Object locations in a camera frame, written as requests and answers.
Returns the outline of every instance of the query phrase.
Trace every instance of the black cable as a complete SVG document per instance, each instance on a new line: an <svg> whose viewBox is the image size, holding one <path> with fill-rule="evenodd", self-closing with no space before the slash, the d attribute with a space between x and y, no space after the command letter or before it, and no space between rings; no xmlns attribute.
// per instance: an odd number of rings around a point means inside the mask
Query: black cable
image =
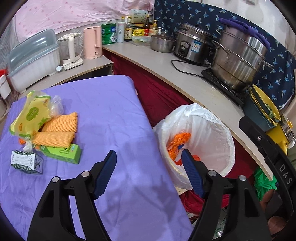
<svg viewBox="0 0 296 241"><path fill-rule="evenodd" d="M197 77L199 77L199 78L205 79L205 77L203 77L203 76L201 76L201 75L193 74L193 73L188 73L188 72L185 72L185 71L179 70L179 69L174 65L174 62L181 62L181 63L186 63L186 64L191 64L191 63L188 63L188 62L186 62L186 61L182 61L182 60L177 60L177 59L173 59L173 60L171 60L170 62L172 63L173 67L174 67L176 70L178 70L179 72L181 72L181 73L183 73L183 74L190 74L190 75L194 75L194 76L197 76ZM205 65L201 65L201 66L210 67L209 64L205 64Z"/></svg>

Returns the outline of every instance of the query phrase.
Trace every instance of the white kettle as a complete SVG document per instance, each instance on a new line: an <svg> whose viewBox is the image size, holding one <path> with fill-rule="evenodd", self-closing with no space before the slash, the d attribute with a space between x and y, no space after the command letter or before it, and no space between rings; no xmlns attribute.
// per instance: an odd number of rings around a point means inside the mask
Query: white kettle
<svg viewBox="0 0 296 241"><path fill-rule="evenodd" d="M70 33L58 39L61 59L65 70L83 64L83 59L81 58L82 47L79 46L78 36L79 33Z"/></svg>

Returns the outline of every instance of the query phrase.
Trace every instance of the table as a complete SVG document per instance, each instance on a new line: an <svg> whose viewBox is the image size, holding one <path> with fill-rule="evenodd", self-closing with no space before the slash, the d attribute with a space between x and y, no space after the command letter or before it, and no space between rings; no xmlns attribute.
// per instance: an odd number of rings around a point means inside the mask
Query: table
<svg viewBox="0 0 296 241"><path fill-rule="evenodd" d="M172 53L159 53L151 50L148 46L139 47L130 42L104 45L103 49L142 67L174 87L193 102L210 110L228 126L232 136L253 157L266 176L270 180L272 179L272 171L265 163L263 156L254 143L239 128L239 120L244 116L242 109L202 78L183 74L175 70L170 61L178 58ZM182 71L199 75L205 69L205 67L182 63L175 63L175 65Z"/></svg>
<svg viewBox="0 0 296 241"><path fill-rule="evenodd" d="M77 78L83 74L87 74L98 69L109 68L108 75L111 75L112 65L113 62L107 59L105 56L101 56L94 59L83 58L82 65L77 66L73 69L63 70L59 73L53 74L52 76L47 76L39 80L38 82L34 83L32 86L27 88L27 90L24 93L19 95L19 99L25 97L32 90L40 91L55 85L60 85L74 78Z"/></svg>
<svg viewBox="0 0 296 241"><path fill-rule="evenodd" d="M184 241L192 225L161 159L157 141L135 93L133 81L122 75L103 76L46 89L60 95L65 114L78 113L74 143L82 149L80 164L44 158L43 174L26 174L10 166L12 150L21 150L8 126L25 98L12 104L0 142L0 203L23 238L37 204L54 176L74 178L109 150L117 165L105 193L95 201L112 241ZM70 199L76 233L84 238L74 199Z"/></svg>

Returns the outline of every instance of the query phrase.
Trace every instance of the kitchen counter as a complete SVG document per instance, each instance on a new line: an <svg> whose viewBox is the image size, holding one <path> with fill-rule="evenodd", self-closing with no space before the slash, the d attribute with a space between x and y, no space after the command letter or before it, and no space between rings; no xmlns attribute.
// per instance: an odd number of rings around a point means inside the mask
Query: kitchen counter
<svg viewBox="0 0 296 241"><path fill-rule="evenodd" d="M103 48L132 63L165 81L195 103L215 114L226 126L232 136L253 157L266 176L271 180L272 171L264 161L255 144L239 128L239 120L244 116L240 107L235 105L228 97L207 83L200 77L181 73L174 69L171 60L178 59L172 53L159 53L149 46L135 46L130 42L104 45ZM201 75L206 69L185 63L174 63L182 71Z"/></svg>
<svg viewBox="0 0 296 241"><path fill-rule="evenodd" d="M66 83L69 80L77 78L83 74L109 67L113 65L113 62L107 59L105 56L94 59L83 59L83 64L77 66L73 69L62 70L59 73L53 74L52 76L47 76L38 82L31 85L27 90L19 95L19 99L25 97L30 91L40 91L46 88L52 87L54 85L60 85Z"/></svg>

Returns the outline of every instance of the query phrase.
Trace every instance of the rice cooker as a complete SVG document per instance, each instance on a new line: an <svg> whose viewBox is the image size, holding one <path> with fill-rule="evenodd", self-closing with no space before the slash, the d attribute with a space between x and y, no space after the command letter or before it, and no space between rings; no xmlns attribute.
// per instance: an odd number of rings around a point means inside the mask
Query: rice cooker
<svg viewBox="0 0 296 241"><path fill-rule="evenodd" d="M214 50L214 38L199 27L182 24L178 31L174 54L190 63L203 65L210 49Z"/></svg>

